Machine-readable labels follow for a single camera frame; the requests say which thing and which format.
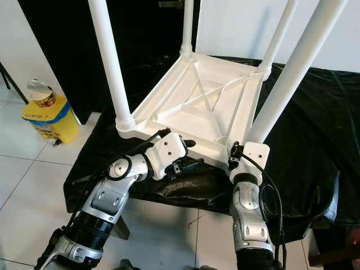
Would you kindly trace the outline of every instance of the yellow sharps bin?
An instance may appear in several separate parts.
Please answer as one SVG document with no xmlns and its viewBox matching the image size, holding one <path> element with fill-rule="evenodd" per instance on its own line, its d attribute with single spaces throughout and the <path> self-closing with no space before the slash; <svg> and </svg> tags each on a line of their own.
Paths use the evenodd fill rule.
<svg viewBox="0 0 360 270">
<path fill-rule="evenodd" d="M 65 96 L 57 95 L 56 102 L 50 107 L 39 107 L 34 101 L 30 101 L 22 112 L 22 118 L 29 121 L 45 140 L 55 138 L 69 143 L 79 131 L 79 125 Z"/>
</svg>

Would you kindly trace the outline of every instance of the black cloth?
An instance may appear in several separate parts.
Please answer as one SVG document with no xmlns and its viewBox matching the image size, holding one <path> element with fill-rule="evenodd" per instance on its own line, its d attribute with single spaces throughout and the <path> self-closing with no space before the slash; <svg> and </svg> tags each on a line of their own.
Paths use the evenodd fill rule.
<svg viewBox="0 0 360 270">
<path fill-rule="evenodd" d="M 259 64 L 258 60 L 221 58 Z M 158 71 L 161 76 L 166 66 L 163 61 L 169 64 L 175 59 L 162 57 L 150 65 L 152 68 L 146 68 L 149 74 Z M 273 65 L 272 74 L 263 83 L 256 113 L 282 69 L 283 65 Z M 132 81 L 132 73 L 127 74 L 130 78 L 124 80 Z M 152 75 L 144 76 L 146 80 L 133 79 L 132 87 L 139 91 L 128 96 L 132 110 L 159 80 Z M 360 224 L 359 88 L 360 74 L 310 68 L 265 141 L 271 149 L 265 169 L 274 178 L 282 198 L 287 242 L 302 239 L 310 225 L 327 228 L 333 223 Z M 96 181 L 88 183 L 96 170 L 140 142 L 138 138 L 119 137 L 114 109 L 109 105 L 64 183 L 68 212 L 76 209 L 82 190 L 91 190 L 95 185 Z M 165 177 L 143 181 L 130 189 L 132 198 L 226 214 L 231 194 L 232 185 L 226 174 L 207 164 L 175 180 Z M 270 234 L 276 237 L 276 201 L 270 191 L 265 192 L 263 199 L 270 216 Z"/>
</svg>

